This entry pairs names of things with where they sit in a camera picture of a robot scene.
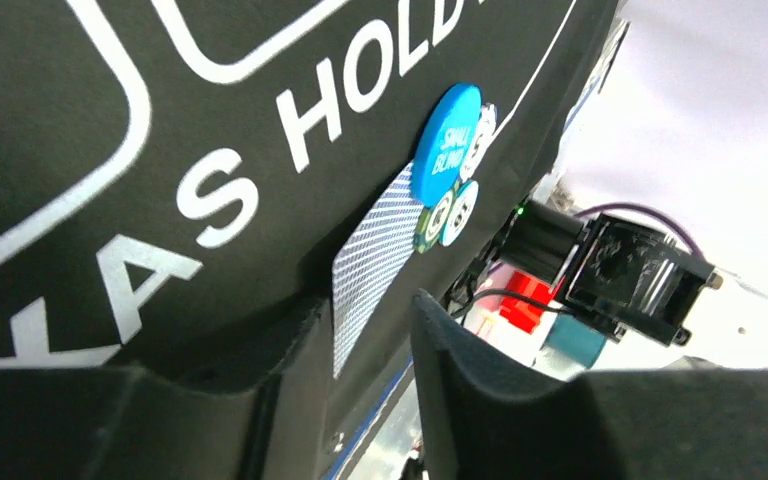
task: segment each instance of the red object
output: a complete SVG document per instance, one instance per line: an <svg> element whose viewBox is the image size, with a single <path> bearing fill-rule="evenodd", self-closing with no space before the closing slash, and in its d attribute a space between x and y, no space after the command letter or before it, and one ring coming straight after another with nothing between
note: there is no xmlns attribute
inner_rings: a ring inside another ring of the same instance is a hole
<svg viewBox="0 0 768 480"><path fill-rule="evenodd" d="M550 291L549 285L540 280L521 272L514 272L514 276L508 282L508 290L548 305L555 297L557 288ZM534 332L537 325L540 325L540 317L543 313L541 308L510 297L502 300L502 306L499 309L499 314L511 325L529 334Z"/></svg>

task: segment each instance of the poker mat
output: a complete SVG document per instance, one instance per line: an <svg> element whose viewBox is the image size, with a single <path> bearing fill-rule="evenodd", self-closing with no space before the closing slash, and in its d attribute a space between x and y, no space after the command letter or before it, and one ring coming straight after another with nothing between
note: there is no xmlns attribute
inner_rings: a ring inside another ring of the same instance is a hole
<svg viewBox="0 0 768 480"><path fill-rule="evenodd" d="M500 131L472 219L407 261L317 392L324 435L351 432L407 362L411 295L442 295L551 168L616 8L1 0L0 366L177 379L278 342L437 101L477 85Z"/></svg>

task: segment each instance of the white background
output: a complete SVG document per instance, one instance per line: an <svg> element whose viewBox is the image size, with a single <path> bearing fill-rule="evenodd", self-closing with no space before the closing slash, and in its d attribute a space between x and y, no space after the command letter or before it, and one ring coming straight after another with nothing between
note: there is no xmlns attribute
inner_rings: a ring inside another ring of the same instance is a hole
<svg viewBox="0 0 768 480"><path fill-rule="evenodd" d="M621 16L631 28L613 70L561 150L566 185L581 207L668 213L709 260L768 293L768 1L630 0ZM734 284L706 292L686 326L685 353L768 367L768 304ZM680 355L636 337L621 347L597 367Z"/></svg>

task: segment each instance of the letter o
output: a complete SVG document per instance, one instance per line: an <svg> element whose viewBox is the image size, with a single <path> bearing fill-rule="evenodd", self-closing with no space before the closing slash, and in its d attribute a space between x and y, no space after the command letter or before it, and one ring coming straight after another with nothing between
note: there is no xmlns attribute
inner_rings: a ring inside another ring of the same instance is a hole
<svg viewBox="0 0 768 480"><path fill-rule="evenodd" d="M381 47L381 69L375 86L367 93L361 93L357 84L357 66L364 47L376 41ZM346 51L346 61L343 62L343 88L346 91L346 102L352 110L363 113L381 98L393 71L393 35L390 27L383 20L372 20L355 34L349 49Z"/></svg>

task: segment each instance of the poker chip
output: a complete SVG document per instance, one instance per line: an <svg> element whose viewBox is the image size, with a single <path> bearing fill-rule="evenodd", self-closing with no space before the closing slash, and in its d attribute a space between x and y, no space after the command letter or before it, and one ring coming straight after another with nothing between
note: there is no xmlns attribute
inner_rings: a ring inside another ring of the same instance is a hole
<svg viewBox="0 0 768 480"><path fill-rule="evenodd" d="M459 83L443 95L425 125L413 160L411 194L434 208L458 180L481 117L481 91Z"/></svg>
<svg viewBox="0 0 768 480"><path fill-rule="evenodd" d="M460 179L462 181L465 182L472 178L481 161L484 160L484 154L490 147L490 139L493 138L493 133L496 131L497 116L498 110L492 103L485 103L481 107L481 118L475 127L472 145L470 145L469 153L461 165Z"/></svg>
<svg viewBox="0 0 768 480"><path fill-rule="evenodd" d="M440 199L434 208L425 207L422 209L413 236L414 250L419 253L425 253L437 243L454 203L455 190L451 189L443 194L443 198Z"/></svg>
<svg viewBox="0 0 768 480"><path fill-rule="evenodd" d="M442 232L440 232L440 245L448 247L455 243L455 240L458 239L467 222L469 222L469 217L472 215L472 211L475 210L477 202L478 182L470 180L458 190L458 195L453 202L449 218L446 219Z"/></svg>

